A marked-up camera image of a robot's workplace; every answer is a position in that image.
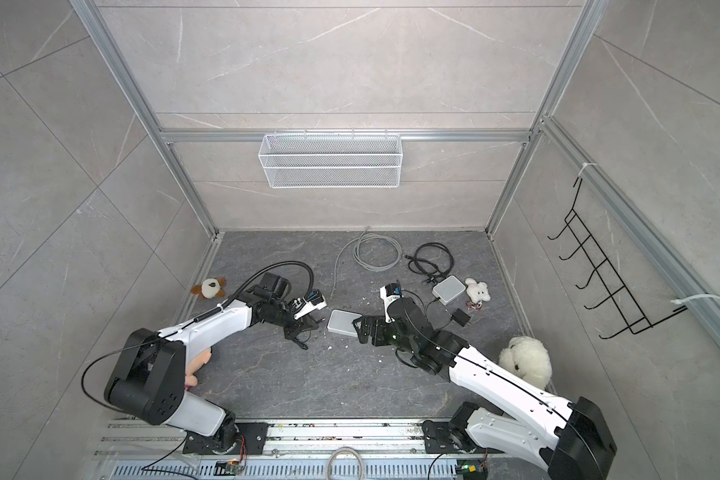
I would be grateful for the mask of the small white plush toy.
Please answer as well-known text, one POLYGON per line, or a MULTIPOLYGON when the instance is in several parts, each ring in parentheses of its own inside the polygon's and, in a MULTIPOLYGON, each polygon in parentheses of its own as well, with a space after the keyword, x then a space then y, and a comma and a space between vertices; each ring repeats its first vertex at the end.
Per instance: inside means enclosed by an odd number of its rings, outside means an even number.
POLYGON ((466 294, 469 298, 468 306, 470 308, 480 310, 484 303, 491 300, 491 295, 486 282, 477 281, 473 278, 464 280, 466 286, 466 294))

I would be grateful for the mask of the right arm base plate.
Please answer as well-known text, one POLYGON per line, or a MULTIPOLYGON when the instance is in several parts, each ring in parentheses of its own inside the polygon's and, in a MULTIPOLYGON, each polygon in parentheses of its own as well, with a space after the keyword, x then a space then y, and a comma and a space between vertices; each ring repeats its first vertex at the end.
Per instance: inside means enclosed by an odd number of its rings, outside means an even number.
POLYGON ((427 453, 473 453, 476 449, 466 432, 451 422, 425 420, 421 423, 421 429, 427 453))

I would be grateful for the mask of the black power adapter right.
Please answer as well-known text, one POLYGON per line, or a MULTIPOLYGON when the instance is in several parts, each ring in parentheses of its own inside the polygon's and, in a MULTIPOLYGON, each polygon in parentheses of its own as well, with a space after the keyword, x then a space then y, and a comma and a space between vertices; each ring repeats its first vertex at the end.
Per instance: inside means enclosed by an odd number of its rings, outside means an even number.
POLYGON ((469 324, 471 316, 464 310, 458 308, 451 313, 450 321, 455 322, 461 327, 465 327, 469 324))

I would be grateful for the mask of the pink cartoon boy doll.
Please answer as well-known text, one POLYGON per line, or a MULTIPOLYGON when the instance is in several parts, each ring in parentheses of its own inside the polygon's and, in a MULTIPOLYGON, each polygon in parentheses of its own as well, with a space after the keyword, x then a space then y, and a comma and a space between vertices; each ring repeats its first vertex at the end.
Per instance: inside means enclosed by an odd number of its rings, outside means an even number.
POLYGON ((184 385, 186 389, 198 385, 196 373, 205 366, 212 357, 212 349, 207 348, 194 357, 185 368, 184 385))

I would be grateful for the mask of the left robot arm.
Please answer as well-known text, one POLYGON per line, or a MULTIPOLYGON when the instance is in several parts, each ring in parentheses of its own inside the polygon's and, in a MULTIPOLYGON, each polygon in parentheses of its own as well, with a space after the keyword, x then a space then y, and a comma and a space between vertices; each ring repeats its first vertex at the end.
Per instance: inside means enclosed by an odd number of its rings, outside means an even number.
POLYGON ((299 336, 317 329, 312 314, 327 302, 314 286, 312 268, 296 260, 290 264, 308 276, 300 297, 288 296, 289 281, 275 274, 278 266, 271 264, 188 321, 132 332, 112 353, 117 361, 99 405, 150 425, 181 429, 216 453, 230 451, 240 442, 234 413, 193 394, 190 378, 209 360, 214 345, 259 323, 278 326, 285 339, 306 346, 299 336))

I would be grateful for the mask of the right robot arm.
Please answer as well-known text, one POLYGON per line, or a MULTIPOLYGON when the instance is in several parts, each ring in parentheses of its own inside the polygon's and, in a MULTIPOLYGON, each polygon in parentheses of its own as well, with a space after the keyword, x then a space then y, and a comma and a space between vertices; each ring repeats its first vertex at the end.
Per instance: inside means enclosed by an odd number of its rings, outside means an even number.
POLYGON ((461 450, 498 450, 544 469, 552 479, 604 479, 617 445, 597 404, 570 401, 537 388, 489 360, 464 338, 432 326, 397 283, 381 288, 380 316, 361 316, 353 327, 361 343, 394 346, 415 367, 470 390, 502 410, 496 415, 466 402, 449 422, 461 450))

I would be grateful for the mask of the brown white plush toy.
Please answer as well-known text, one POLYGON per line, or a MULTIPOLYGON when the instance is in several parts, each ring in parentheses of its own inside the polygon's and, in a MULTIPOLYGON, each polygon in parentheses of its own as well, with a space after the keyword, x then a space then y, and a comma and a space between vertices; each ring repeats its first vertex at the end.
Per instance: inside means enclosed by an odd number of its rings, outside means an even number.
POLYGON ((225 286, 226 279, 224 277, 211 277, 194 285, 190 289, 190 293, 202 299, 224 298, 226 296, 225 286))

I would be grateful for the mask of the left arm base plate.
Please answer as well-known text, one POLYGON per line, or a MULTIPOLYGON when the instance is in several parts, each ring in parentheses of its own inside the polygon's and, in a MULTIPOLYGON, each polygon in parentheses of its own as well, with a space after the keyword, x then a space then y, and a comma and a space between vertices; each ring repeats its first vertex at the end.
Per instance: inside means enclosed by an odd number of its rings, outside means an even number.
POLYGON ((187 434, 184 454, 239 455, 242 447, 249 455, 261 455, 266 443, 269 424, 265 422, 229 423, 211 437, 187 434))

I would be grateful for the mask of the large white plush sheep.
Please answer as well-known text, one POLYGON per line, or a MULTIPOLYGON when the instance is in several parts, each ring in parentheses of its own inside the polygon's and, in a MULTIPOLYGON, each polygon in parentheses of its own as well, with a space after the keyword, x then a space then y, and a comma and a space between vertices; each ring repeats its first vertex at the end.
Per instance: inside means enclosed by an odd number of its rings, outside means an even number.
POLYGON ((514 337, 499 354, 498 365, 536 388, 544 390, 552 377, 552 364, 543 343, 529 336, 514 337))

